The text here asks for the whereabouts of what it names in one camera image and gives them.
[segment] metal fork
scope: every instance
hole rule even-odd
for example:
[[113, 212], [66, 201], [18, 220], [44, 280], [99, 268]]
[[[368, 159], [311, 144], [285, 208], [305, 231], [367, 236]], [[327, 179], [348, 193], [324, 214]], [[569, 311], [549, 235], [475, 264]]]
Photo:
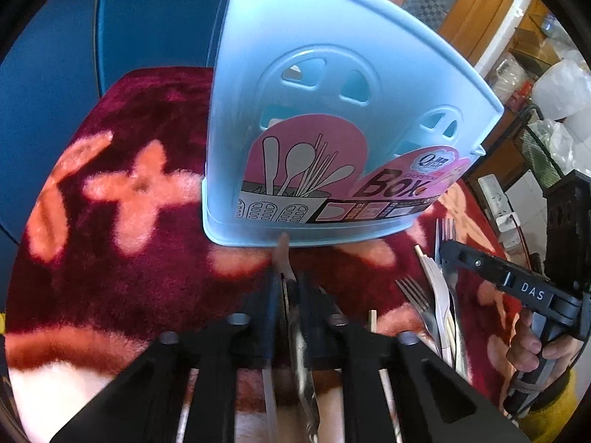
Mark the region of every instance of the metal fork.
[[425, 290], [413, 278], [410, 277], [396, 280], [396, 284], [398, 285], [398, 288], [400, 288], [400, 291], [404, 293], [404, 296], [407, 297], [407, 300], [410, 302], [410, 304], [414, 306], [414, 308], [417, 310], [417, 312], [423, 319], [425, 327], [427, 328], [427, 332], [430, 334], [433, 341], [435, 342], [437, 352], [439, 356], [441, 356], [441, 339], [439, 337], [437, 320], [435, 319], [433, 306], [429, 301], [429, 298], [427, 297]]
[[[439, 227], [441, 226], [440, 240], [455, 240], [456, 239], [456, 221], [453, 219], [445, 219], [437, 222], [435, 230], [435, 251], [438, 253], [439, 244], [437, 237]], [[456, 323], [456, 372], [465, 380], [468, 380], [468, 357], [466, 355], [466, 342], [464, 340], [464, 333], [462, 329], [462, 321], [460, 316], [460, 302], [457, 297], [457, 269], [453, 268], [447, 261], [442, 260], [438, 255], [441, 271], [447, 283], [449, 294], [451, 296], [451, 303], [453, 304], [453, 320]]]

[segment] yellow fabric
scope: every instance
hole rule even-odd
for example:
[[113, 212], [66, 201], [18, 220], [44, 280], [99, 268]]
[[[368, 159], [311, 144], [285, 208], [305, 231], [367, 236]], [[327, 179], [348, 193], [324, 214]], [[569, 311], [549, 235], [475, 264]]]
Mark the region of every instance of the yellow fabric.
[[570, 373], [568, 383], [560, 396], [551, 404], [519, 420], [519, 427], [533, 443], [551, 443], [564, 428], [577, 408], [574, 391], [575, 375]]

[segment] bolt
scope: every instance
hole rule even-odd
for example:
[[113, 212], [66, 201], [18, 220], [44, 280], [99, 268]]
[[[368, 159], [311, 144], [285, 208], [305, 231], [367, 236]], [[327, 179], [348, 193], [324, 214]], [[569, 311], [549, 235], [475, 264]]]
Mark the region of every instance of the bolt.
[[226, 321], [230, 325], [246, 326], [250, 322], [250, 316], [246, 313], [232, 313]]
[[344, 327], [347, 324], [347, 317], [341, 313], [333, 313], [327, 318], [332, 327]]
[[160, 334], [160, 343], [164, 345], [176, 345], [178, 343], [178, 335], [174, 331], [165, 331]]
[[412, 331], [403, 331], [398, 335], [398, 341], [403, 345], [414, 345], [419, 342], [419, 338], [417, 334]]

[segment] red fleece blanket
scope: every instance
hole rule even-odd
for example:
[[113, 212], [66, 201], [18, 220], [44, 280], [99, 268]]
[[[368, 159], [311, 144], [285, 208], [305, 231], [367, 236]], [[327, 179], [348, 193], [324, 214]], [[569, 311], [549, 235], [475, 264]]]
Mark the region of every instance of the red fleece blanket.
[[[33, 443], [47, 442], [149, 340], [232, 312], [270, 251], [215, 245], [203, 233], [201, 180], [212, 71], [129, 73], [82, 122], [43, 187], [14, 266], [7, 360]], [[335, 295], [349, 317], [378, 312], [378, 331], [424, 333], [395, 280], [426, 285], [413, 246], [432, 254], [435, 219], [459, 240], [503, 256], [487, 220], [453, 185], [407, 231], [361, 243], [291, 251], [295, 270]], [[505, 352], [520, 305], [473, 274], [458, 283], [472, 384], [495, 405], [511, 373]], [[322, 441], [342, 441], [340, 388], [317, 375]], [[239, 376], [236, 437], [266, 441], [260, 374]], [[280, 424], [293, 399], [279, 397]]]

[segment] pink label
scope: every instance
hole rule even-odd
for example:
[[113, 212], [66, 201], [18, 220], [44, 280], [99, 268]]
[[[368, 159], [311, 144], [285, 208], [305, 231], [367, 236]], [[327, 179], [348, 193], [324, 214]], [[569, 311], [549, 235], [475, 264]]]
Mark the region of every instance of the pink label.
[[349, 192], [350, 199], [405, 200], [444, 193], [468, 168], [456, 149], [432, 146], [407, 153], [371, 172]]
[[422, 148], [360, 178], [368, 147], [339, 117], [275, 122], [248, 156], [236, 218], [278, 223], [348, 223], [424, 211], [470, 165], [449, 146]]

